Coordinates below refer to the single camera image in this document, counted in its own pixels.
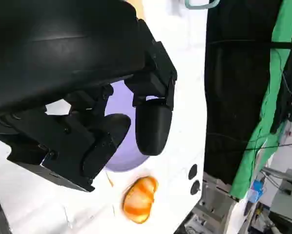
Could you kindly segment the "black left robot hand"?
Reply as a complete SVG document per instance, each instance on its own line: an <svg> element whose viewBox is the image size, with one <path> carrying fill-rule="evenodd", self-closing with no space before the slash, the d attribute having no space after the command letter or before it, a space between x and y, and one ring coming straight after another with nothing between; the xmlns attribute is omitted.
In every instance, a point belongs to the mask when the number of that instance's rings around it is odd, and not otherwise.
<svg viewBox="0 0 292 234"><path fill-rule="evenodd" d="M177 71L124 0L0 0L0 141L8 160L91 192L131 119L105 115L112 84L133 93L139 151L167 142Z"/></svg>

